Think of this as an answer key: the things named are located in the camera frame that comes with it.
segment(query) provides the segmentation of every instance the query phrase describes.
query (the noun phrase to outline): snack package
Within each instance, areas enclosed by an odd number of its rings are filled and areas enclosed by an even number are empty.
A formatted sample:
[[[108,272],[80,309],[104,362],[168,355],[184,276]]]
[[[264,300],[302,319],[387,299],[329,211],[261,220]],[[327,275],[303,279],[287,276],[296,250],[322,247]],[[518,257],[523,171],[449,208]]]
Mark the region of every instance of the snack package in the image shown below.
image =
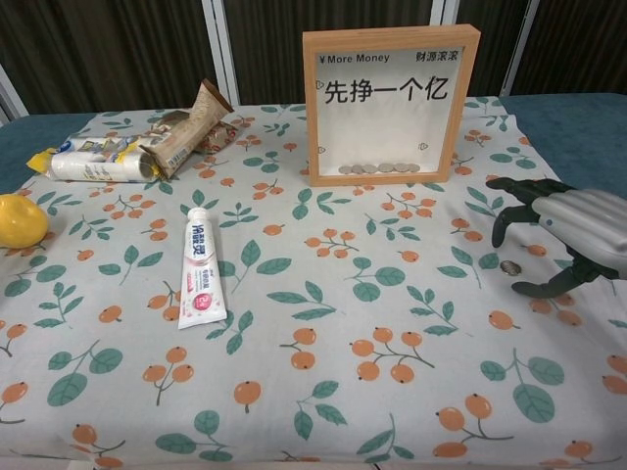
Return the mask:
[[[170,178],[201,143],[220,119],[233,109],[208,81],[203,80],[189,118],[164,133],[164,139],[154,146],[140,145],[151,154],[166,177]]]
[[[158,122],[154,123],[151,129],[151,135],[159,135],[170,132],[171,129],[181,121],[189,118],[189,113],[184,111],[172,111],[163,116]],[[227,124],[226,122],[218,122],[207,135],[196,146],[194,152],[205,155],[213,155],[222,150],[228,144],[235,140],[237,135],[237,127]]]
[[[149,182],[161,172],[153,157],[139,148],[159,137],[83,137],[58,149],[35,154],[26,164],[50,179],[67,181]]]

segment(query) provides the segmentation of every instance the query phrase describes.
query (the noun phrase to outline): dark curtain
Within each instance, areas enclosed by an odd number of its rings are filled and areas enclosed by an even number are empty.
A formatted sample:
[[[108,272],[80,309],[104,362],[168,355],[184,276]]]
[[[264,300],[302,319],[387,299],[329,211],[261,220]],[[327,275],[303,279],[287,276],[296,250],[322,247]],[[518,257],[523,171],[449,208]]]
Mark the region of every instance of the dark curtain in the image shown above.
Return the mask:
[[[468,96],[501,94],[526,9],[527,0],[459,1],[457,23],[481,31]]]
[[[429,24],[431,0],[226,0],[240,103],[304,103],[303,31]]]
[[[627,93],[627,2],[542,1],[512,95]]]
[[[216,82],[200,0],[2,0],[0,62],[31,114],[188,107]]]

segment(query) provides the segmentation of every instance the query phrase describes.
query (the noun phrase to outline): floral tablecloth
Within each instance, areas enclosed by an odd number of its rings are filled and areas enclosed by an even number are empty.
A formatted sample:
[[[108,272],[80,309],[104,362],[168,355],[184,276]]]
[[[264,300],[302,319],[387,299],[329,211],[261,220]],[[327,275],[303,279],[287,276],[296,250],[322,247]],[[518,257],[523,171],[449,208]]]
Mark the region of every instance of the floral tablecloth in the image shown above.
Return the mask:
[[[163,113],[104,113],[80,135]],[[486,179],[555,176],[496,98],[466,101],[442,184],[310,188],[304,106],[226,120],[238,140],[171,182],[24,185],[50,232],[0,256],[2,455],[624,467],[627,289],[511,290],[569,256],[528,224],[490,244],[517,202]],[[179,331],[198,206],[229,314]]]

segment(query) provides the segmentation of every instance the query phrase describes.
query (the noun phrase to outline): coin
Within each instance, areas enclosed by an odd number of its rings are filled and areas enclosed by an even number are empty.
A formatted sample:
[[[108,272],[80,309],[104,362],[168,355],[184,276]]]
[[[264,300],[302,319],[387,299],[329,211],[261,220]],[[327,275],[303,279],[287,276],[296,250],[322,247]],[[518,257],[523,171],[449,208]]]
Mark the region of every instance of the coin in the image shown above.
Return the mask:
[[[520,264],[507,260],[501,263],[501,270],[510,276],[517,276],[522,271],[522,268]]]
[[[393,169],[394,169],[394,166],[392,164],[380,164],[379,165],[379,171],[382,171],[384,173],[389,173]]]

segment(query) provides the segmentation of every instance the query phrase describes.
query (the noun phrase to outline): framed sign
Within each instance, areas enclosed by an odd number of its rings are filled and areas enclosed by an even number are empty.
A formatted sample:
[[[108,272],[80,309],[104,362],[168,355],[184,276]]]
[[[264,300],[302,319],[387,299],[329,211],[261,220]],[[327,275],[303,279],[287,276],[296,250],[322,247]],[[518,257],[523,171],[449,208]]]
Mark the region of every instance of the framed sign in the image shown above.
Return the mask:
[[[304,32],[310,184],[446,181],[479,36],[469,24]]]

